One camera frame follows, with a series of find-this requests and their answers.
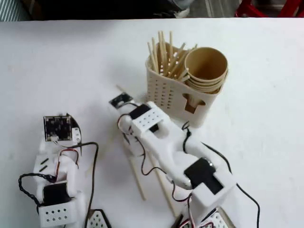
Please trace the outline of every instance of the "stacked cup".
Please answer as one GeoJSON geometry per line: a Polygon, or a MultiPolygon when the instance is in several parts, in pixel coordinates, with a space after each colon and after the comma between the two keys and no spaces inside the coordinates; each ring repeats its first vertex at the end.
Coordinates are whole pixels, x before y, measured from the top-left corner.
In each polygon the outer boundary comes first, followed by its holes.
{"type": "MultiPolygon", "coordinates": [[[[228,72],[226,57],[211,47],[201,47],[192,50],[185,58],[184,67],[190,79],[186,84],[202,93],[217,94],[225,82],[228,72]]],[[[189,104],[197,107],[200,99],[190,96],[189,104]]]]}

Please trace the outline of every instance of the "black circuit board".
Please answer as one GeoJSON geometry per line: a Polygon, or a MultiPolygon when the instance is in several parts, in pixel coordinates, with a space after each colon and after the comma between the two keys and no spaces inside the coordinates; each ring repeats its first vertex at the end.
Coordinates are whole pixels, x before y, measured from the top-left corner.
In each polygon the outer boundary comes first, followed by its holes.
{"type": "Polygon", "coordinates": [[[113,100],[109,101],[109,103],[116,109],[119,109],[125,103],[130,102],[133,98],[127,93],[122,93],[113,100]]]}
{"type": "Polygon", "coordinates": [[[46,141],[58,136],[58,141],[72,140],[71,116],[44,116],[44,135],[46,141]]]}

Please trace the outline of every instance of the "white tabletop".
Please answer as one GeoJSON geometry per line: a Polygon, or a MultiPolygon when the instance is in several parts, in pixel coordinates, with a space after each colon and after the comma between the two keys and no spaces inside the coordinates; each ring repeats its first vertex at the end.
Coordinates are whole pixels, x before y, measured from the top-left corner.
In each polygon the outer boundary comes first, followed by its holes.
{"type": "MultiPolygon", "coordinates": [[[[84,142],[100,144],[93,208],[104,209],[114,228],[172,224],[159,186],[146,185],[142,201],[115,133],[118,113],[108,104],[119,94],[116,85],[135,97],[144,94],[146,42],[158,30],[172,30],[176,46],[198,43],[226,55],[229,76],[199,130],[201,139],[228,157],[239,184],[260,203],[261,227],[300,225],[303,24],[303,19],[1,23],[1,226],[38,227],[35,204],[19,191],[17,180],[33,169],[42,117],[58,112],[76,118],[84,142]]],[[[83,159],[91,162],[93,151],[85,148],[83,159]]],[[[144,177],[145,184],[149,178],[155,177],[144,177]]],[[[34,181],[24,182],[35,193],[34,181]]],[[[89,174],[85,184],[90,192],[89,174]]],[[[238,227],[255,227],[257,208],[239,190],[224,209],[238,227]]]]}

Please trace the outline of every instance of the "red chair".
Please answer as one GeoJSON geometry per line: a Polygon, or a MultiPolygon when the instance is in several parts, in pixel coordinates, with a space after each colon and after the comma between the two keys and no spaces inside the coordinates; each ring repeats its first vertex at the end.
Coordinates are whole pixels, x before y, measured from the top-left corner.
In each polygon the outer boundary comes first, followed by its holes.
{"type": "MultiPolygon", "coordinates": [[[[279,18],[291,18],[294,16],[296,9],[299,7],[296,17],[304,17],[304,1],[303,0],[287,0],[281,12],[279,18]]],[[[246,14],[249,17],[266,18],[267,15],[260,12],[251,4],[251,0],[243,0],[238,7],[235,17],[242,17],[246,14]]]]}

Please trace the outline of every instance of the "utensil holder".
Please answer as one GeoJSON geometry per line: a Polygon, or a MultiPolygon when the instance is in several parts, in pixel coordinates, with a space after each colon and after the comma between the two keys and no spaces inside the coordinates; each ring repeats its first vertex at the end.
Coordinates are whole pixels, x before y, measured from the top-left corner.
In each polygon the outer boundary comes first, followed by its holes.
{"type": "Polygon", "coordinates": [[[153,101],[169,115],[189,121],[193,127],[200,127],[223,86],[212,93],[202,93],[182,82],[164,77],[153,71],[151,56],[148,57],[145,65],[147,70],[147,101],[153,101]],[[190,105],[190,97],[200,100],[197,107],[190,105]]]}

